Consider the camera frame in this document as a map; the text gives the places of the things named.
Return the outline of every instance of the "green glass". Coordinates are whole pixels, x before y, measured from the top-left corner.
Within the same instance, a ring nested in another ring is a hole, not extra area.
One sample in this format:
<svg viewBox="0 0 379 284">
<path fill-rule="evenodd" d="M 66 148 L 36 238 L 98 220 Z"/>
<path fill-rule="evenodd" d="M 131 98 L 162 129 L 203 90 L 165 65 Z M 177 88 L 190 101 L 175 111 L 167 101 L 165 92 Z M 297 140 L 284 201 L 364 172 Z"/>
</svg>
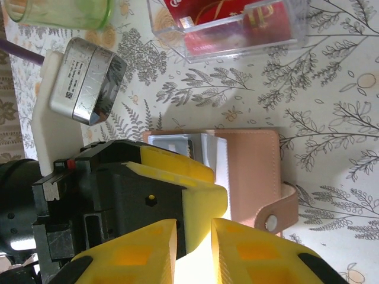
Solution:
<svg viewBox="0 0 379 284">
<path fill-rule="evenodd" d="M 15 22 L 96 30 L 108 22 L 113 0 L 5 0 L 5 7 Z"/>
</svg>

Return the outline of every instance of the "label on tin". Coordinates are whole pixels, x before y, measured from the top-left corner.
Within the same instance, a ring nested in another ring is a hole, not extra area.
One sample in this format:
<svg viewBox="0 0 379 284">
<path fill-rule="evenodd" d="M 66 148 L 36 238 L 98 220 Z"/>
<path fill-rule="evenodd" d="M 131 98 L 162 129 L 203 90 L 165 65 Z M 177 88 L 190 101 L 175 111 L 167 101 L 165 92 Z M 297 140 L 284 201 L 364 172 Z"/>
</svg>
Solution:
<svg viewBox="0 0 379 284">
<path fill-rule="evenodd" d="M 63 84 L 61 96 L 66 99 L 76 99 L 81 89 L 82 77 L 85 76 L 87 66 L 85 63 L 72 60 L 69 66 L 66 80 Z"/>
</svg>

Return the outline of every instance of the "floral tablecloth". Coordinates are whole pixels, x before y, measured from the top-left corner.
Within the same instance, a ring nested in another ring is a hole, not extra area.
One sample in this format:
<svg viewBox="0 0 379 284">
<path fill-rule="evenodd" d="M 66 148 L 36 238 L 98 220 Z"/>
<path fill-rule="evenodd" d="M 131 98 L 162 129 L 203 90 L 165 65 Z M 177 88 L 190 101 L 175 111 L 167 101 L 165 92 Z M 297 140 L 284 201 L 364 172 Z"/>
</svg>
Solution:
<svg viewBox="0 0 379 284">
<path fill-rule="evenodd" d="M 299 192 L 300 220 L 284 232 L 349 283 L 378 283 L 379 2 L 310 1 L 309 42 L 259 57 L 186 64 L 151 33 L 142 0 L 115 0 L 103 31 L 17 25 L 8 39 L 32 51 L 65 49 L 73 36 L 116 51 L 127 74 L 110 119 L 84 127 L 86 143 L 141 139 L 148 129 L 275 128 L 282 178 Z M 172 24 L 161 11 L 157 27 Z M 26 156 L 39 67 L 11 58 Z"/>
</svg>

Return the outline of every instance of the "purple cable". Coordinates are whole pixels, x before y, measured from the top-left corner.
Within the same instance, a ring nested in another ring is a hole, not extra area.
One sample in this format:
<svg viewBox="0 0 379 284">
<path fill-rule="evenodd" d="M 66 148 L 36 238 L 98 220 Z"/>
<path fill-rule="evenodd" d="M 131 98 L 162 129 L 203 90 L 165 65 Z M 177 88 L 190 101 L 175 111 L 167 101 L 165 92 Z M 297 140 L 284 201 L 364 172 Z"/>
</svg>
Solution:
<svg viewBox="0 0 379 284">
<path fill-rule="evenodd" d="M 0 49 L 39 66 L 42 66 L 43 60 L 45 59 L 45 57 L 42 55 L 11 43 L 8 40 L 3 40 L 2 38 L 0 38 Z"/>
</svg>

